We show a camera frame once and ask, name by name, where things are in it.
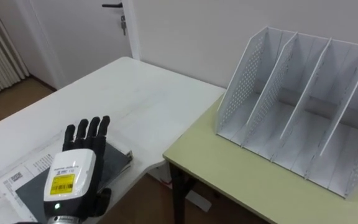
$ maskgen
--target table leg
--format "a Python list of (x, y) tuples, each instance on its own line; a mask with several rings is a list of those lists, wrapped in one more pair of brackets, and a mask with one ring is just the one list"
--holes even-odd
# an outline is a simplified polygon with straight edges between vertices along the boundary
[(189, 177), (185, 181), (185, 175), (181, 169), (171, 163), (169, 168), (172, 178), (173, 218), (175, 224), (184, 224), (186, 196), (196, 184), (196, 179)]
[(173, 218), (175, 224), (185, 223), (185, 197), (181, 190), (185, 185), (185, 176), (176, 166), (169, 164), (172, 178), (172, 199), (173, 199)]

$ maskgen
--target door handle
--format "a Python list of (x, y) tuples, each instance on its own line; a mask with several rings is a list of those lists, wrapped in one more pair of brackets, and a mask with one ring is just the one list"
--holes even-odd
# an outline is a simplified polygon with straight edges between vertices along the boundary
[(119, 3), (119, 4), (102, 4), (102, 7), (122, 8), (122, 3)]

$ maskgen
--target wooden floor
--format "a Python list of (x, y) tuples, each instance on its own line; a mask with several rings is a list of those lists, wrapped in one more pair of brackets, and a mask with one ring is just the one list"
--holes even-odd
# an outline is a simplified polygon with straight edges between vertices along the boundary
[[(2, 91), (0, 93), (0, 120), (51, 93), (52, 90), (32, 78)], [(206, 213), (194, 204), (186, 202), (186, 223), (265, 223), (251, 212), (228, 198), (216, 194), (203, 184), (196, 184), (194, 190), (212, 202), (212, 207)], [(170, 189), (146, 175), (100, 221), (100, 224), (108, 223), (173, 223)]]

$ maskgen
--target file sorter divider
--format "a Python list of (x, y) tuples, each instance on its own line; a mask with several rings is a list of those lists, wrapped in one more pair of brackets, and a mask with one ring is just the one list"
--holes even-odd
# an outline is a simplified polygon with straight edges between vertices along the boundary
[(347, 197), (358, 185), (358, 44), (264, 28), (219, 105), (216, 134)]

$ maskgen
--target robotic hand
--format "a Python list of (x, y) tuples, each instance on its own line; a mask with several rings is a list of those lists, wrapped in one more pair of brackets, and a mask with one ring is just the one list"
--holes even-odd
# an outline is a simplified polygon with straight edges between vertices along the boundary
[(56, 154), (44, 188), (44, 211), (48, 224), (78, 224), (88, 217), (103, 215), (110, 202), (111, 189), (98, 193), (103, 171), (106, 133), (110, 118), (81, 120), (67, 126), (63, 151)]

